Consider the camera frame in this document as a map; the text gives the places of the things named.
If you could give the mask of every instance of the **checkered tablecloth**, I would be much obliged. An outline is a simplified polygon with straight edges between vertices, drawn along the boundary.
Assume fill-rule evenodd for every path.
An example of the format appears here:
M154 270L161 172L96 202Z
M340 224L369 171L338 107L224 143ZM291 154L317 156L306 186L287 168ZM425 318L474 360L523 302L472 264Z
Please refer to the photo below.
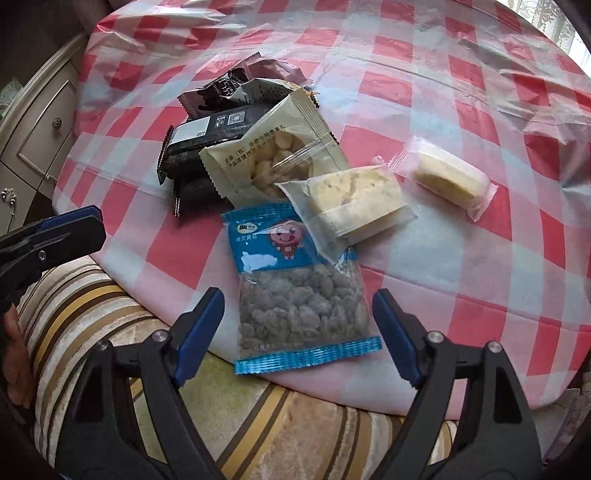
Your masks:
M255 51L316 81L351 165L397 155L414 134L498 184L478 223L407 191L419 217L359 248L367 295L388 287L453 341L500 341L530 404L554 401L591 345L591 82L491 0L149 0L105 18L54 196L60 213L101 207L101 266L168 323L220 287L211 351L235 359L238 275L220 212L179 222L155 164L167 127L185 119L177 95ZM406 413L414 395L386 350L268 378L387 413Z

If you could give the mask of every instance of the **striped cushion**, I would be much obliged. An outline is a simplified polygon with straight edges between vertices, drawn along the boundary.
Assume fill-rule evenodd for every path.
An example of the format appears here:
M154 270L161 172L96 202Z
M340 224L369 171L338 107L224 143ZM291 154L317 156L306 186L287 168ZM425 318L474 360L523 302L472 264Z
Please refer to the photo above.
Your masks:
M90 258L46 272L18 307L37 382L35 444L53 465L63 417L90 348L144 340L167 328L130 298ZM131 380L148 453L165 460L141 380ZM233 373L207 354L181 389L205 445L229 479L366 478L396 437L402 420L318 400L266 380ZM444 458L455 436L444 423L432 461Z

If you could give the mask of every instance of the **blue gripper pad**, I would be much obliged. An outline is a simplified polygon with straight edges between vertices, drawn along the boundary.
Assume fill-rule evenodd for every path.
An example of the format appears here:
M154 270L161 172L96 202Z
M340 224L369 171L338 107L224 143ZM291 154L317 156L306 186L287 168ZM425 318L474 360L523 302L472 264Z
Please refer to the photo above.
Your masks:
M93 216L103 221L103 215L95 205L89 205L88 207L82 207L78 210L73 210L71 212L62 213L61 215L57 215L55 217L48 218L41 224L40 230L48 230L50 228L55 228L56 226L64 225L65 223L73 222L74 220L80 220L81 218Z
M183 343L178 347L177 368L173 375L173 380L178 387L182 387L187 380L197 374L213 335L222 321L226 301L221 290L217 288L211 290L214 292L211 294L209 302L195 320ZM207 301L208 294L209 290L199 303ZM201 305L197 304L195 310L199 308Z
M386 293L387 295L382 290L378 290L374 294L372 310L375 323L378 324L398 373L414 388L418 388L423 381L423 376L417 366L417 349L389 303L389 292L386 291Z

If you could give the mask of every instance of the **cartoon character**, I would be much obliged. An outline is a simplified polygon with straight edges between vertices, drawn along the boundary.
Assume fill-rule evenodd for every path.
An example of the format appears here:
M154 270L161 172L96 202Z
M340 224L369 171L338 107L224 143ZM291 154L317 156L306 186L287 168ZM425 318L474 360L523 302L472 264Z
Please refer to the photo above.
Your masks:
M281 252L286 260L293 259L296 250L300 247L303 231L298 222L289 220L273 226L271 233L271 245Z

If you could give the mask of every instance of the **screw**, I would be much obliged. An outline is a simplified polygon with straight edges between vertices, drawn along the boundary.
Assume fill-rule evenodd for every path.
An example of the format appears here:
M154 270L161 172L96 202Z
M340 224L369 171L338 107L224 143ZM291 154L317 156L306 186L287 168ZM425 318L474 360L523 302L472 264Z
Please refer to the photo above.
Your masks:
M99 340L98 342L96 342L96 348L101 352L104 350L107 350L108 347L109 347L108 340Z
M156 330L152 334L152 340L154 342L162 343L168 338L168 332L166 330Z
M503 347L499 342L488 342L488 349L492 353L501 353L503 351Z
M441 343L445 337L443 336L443 334L441 332L438 332L436 330L432 330L431 332L429 332L427 334L427 338L429 339L430 342Z

